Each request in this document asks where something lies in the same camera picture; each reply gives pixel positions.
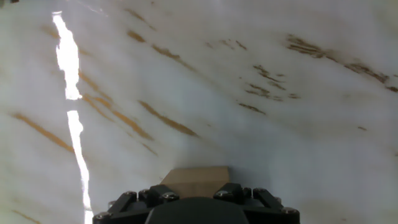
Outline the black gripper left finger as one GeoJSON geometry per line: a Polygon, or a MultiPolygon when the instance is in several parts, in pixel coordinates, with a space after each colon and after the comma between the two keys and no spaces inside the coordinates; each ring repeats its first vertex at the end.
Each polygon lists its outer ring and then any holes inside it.
{"type": "Polygon", "coordinates": [[[145,224],[156,206],[179,199],[179,194],[166,185],[154,185],[139,192],[127,191],[113,201],[107,211],[96,214],[92,223],[145,224]]]}

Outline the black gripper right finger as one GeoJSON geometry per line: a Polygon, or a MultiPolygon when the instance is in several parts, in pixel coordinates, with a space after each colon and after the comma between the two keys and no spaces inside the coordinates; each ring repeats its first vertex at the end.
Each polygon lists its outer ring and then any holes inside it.
{"type": "Polygon", "coordinates": [[[227,183],[217,190],[213,199],[236,205],[239,214],[250,224],[300,224],[300,212],[285,207],[279,197],[258,187],[251,189],[240,184],[227,183]]]}

